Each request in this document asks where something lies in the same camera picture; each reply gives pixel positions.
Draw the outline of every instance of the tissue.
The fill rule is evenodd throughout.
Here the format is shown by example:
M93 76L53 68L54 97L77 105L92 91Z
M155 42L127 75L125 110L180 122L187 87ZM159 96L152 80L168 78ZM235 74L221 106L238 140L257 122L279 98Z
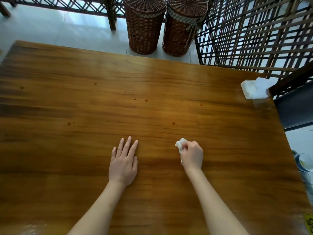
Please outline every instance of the tissue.
M267 98L266 90L275 85L275 80L258 77L256 80L245 80L241 84L246 99Z
M175 143L175 146L178 147L179 150L179 154L180 154L180 161L182 162L182 152L183 152L183 148L182 148L182 144L188 142L188 140L181 138L179 141L177 141Z

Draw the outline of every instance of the wooden lattice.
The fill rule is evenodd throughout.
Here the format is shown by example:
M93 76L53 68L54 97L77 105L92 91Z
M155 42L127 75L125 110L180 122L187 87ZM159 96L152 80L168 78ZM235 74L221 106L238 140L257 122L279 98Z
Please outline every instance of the wooden lattice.
M198 32L206 65L283 78L313 60L313 8L308 0L208 0Z

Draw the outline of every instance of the left hand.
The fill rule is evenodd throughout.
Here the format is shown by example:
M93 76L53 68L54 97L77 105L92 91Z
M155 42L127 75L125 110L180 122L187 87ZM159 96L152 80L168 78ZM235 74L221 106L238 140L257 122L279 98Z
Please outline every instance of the left hand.
M129 149L131 137L128 137L125 146L124 139L119 142L116 152L116 147L112 150L112 157L109 168L109 182L121 183L123 186L128 186L134 180L137 174L137 157L134 157L135 150L138 145L138 140Z

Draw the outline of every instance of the yellow object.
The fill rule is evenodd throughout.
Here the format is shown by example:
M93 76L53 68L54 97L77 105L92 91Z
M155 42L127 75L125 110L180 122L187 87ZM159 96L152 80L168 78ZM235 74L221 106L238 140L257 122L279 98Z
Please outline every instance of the yellow object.
M303 215L304 222L306 223L306 228L310 235L313 235L313 215L311 213L306 212Z

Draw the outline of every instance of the hand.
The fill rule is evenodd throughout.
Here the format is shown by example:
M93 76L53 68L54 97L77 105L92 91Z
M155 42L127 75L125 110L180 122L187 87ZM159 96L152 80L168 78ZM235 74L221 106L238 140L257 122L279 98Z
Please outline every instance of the hand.
M182 144L182 165L187 173L201 170L203 160L203 150L196 141L186 142Z
M121 183L124 187L131 184L137 174L137 157L134 157L138 140L129 149L131 137L128 137L125 146L124 139L119 142L116 152L116 147L112 150L112 157L109 168L109 182Z

